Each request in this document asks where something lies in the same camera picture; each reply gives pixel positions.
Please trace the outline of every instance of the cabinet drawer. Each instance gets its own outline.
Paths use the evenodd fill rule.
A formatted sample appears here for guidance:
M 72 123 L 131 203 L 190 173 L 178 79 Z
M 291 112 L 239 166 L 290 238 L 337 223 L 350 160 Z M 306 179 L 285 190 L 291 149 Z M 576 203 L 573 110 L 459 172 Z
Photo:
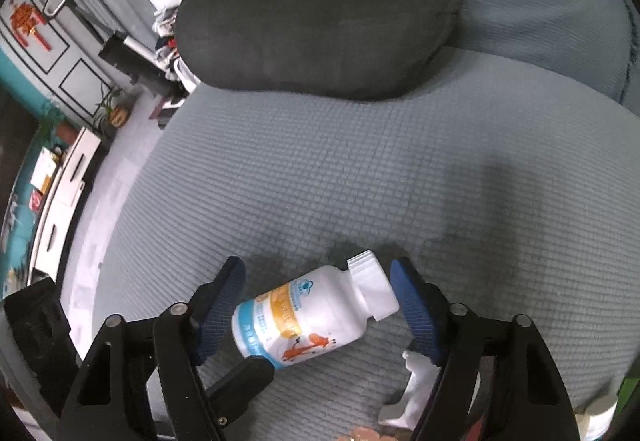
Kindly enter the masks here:
M 73 149 L 66 158 L 63 171 L 60 174 L 60 183 L 52 195 L 56 201 L 70 207 L 78 200 L 82 178 L 98 149 L 98 145 L 100 145 L 100 138 L 86 129 L 82 129 Z
M 81 184 L 78 191 L 81 193 L 83 189 L 84 184 Z M 62 249 L 65 246 L 66 235 L 75 210 L 76 206 L 68 206 L 58 198 L 54 198 L 49 211 L 42 216 L 45 222 L 33 265 L 35 269 L 46 273 L 53 280 L 56 280 L 58 275 Z

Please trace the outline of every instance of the white cabinet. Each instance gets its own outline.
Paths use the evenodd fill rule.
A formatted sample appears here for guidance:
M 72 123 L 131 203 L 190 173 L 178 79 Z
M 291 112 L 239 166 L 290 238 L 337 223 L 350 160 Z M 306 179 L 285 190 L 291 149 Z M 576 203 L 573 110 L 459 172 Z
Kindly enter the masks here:
M 56 171 L 43 201 L 27 284 L 31 284 L 35 270 L 56 280 L 66 236 L 85 187 L 83 177 L 99 145 L 100 138 L 88 129 L 82 129 Z

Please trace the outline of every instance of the door handle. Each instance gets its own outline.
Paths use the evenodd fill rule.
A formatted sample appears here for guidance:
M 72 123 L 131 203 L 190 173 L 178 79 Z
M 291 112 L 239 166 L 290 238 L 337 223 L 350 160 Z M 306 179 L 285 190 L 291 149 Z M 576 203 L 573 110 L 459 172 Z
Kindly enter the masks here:
M 80 158 L 78 159 L 78 164 L 76 165 L 76 168 L 74 169 L 73 174 L 71 174 L 71 181 L 76 179 L 76 176 L 78 175 L 78 172 L 80 172 L 80 167 L 82 166 L 82 163 L 84 163 L 84 154 L 80 155 Z
M 57 234 L 58 234 L 58 227 L 56 225 L 53 225 L 51 227 L 51 235 L 49 236 L 49 243 L 47 244 L 47 253 L 51 251 L 51 248 L 53 247 L 53 243 L 56 240 Z

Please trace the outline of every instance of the sofa cushion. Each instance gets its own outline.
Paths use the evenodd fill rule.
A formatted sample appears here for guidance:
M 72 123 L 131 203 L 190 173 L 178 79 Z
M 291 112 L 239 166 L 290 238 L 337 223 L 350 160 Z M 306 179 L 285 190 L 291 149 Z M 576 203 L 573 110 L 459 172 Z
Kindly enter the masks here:
M 462 0 L 184 0 L 176 36 L 215 87 L 354 99 L 415 84 Z
M 188 300 L 230 255 L 249 298 L 370 248 L 384 266 L 408 255 L 480 315 L 531 316 L 576 407 L 618 383 L 640 339 L 640 121 L 551 71 L 448 51 L 428 84 L 384 102 L 199 87 L 124 205 L 94 330 Z M 402 313 L 372 321 L 278 371 L 225 434 L 326 441 L 375 426 L 406 386 L 411 340 Z M 231 342 L 205 385 L 239 358 Z
M 626 72 L 636 44 L 623 0 L 464 0 L 458 29 L 448 46 L 550 69 L 617 102 L 633 97 Z

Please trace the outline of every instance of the blue gripper pad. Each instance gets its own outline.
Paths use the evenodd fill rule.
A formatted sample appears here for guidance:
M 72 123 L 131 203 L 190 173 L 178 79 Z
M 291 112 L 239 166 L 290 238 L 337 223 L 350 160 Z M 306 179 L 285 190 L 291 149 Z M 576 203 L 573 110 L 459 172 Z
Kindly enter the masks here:
M 231 326 L 245 280 L 246 267 L 242 259 L 229 257 L 216 278 L 200 286 L 193 294 L 191 320 L 197 331 L 191 355 L 197 365 L 203 364 L 220 348 Z
M 449 355 L 449 302 L 442 291 L 422 280 L 408 259 L 391 263 L 391 287 L 417 351 L 435 365 L 443 365 Z

